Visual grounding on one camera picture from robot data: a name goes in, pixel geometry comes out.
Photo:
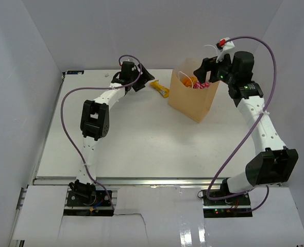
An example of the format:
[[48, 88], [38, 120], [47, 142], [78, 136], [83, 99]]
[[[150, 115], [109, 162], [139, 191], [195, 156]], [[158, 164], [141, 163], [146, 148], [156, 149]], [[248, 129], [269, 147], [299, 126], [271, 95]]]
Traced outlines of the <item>pink red snack packet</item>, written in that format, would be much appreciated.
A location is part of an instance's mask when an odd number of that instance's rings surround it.
[[205, 82], [205, 83], [196, 82], [193, 85], [193, 88], [194, 89], [205, 89], [205, 88], [208, 88], [209, 86], [210, 86], [209, 82]]

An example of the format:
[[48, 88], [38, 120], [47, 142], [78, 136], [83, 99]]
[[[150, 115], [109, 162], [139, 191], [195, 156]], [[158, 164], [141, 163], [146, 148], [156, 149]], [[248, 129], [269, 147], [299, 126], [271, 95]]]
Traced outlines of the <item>yellow snack bar wrapper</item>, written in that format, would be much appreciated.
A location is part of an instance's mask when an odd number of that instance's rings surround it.
[[170, 94], [170, 91], [168, 88], [164, 87], [159, 83], [159, 80], [155, 80], [149, 84], [152, 88], [154, 88], [156, 91], [158, 91], [163, 98], [167, 98]]

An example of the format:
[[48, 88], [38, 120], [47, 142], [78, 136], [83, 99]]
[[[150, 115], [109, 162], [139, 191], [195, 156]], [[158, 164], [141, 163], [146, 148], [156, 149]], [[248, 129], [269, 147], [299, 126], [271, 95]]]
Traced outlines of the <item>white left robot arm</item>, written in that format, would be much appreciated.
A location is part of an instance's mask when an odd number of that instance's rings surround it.
[[133, 62], [124, 61], [121, 70], [113, 76], [110, 89], [97, 98], [83, 103], [80, 120], [83, 166], [76, 181], [69, 183], [70, 189], [82, 204], [90, 206], [97, 201], [96, 175], [92, 166], [96, 163], [95, 149], [98, 141], [109, 132], [111, 108], [131, 89], [137, 92], [154, 79], [155, 77], [142, 64], [135, 65]]

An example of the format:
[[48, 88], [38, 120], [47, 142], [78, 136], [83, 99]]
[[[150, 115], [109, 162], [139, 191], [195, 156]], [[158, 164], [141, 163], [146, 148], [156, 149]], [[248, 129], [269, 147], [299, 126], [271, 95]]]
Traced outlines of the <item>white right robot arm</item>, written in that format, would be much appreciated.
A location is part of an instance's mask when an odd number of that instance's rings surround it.
[[240, 174], [222, 181], [219, 190], [208, 188], [205, 198], [221, 200], [232, 205], [239, 196], [257, 186], [285, 183], [289, 180], [298, 161], [296, 149], [290, 149], [279, 137], [266, 110], [263, 92], [252, 80], [254, 56], [247, 51], [237, 51], [233, 57], [224, 55], [221, 61], [216, 57], [203, 59], [194, 71], [198, 80], [209, 76], [209, 82], [222, 81], [228, 85], [228, 93], [236, 108], [246, 121], [252, 137], [256, 156]]

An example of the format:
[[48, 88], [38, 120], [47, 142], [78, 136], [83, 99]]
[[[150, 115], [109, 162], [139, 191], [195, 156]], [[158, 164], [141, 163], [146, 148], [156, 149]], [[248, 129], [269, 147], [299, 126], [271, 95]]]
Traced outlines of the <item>orange yellow snack bag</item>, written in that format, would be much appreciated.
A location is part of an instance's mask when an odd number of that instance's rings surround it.
[[182, 84], [186, 87], [193, 88], [196, 83], [196, 77], [185, 77], [184, 79], [182, 79]]

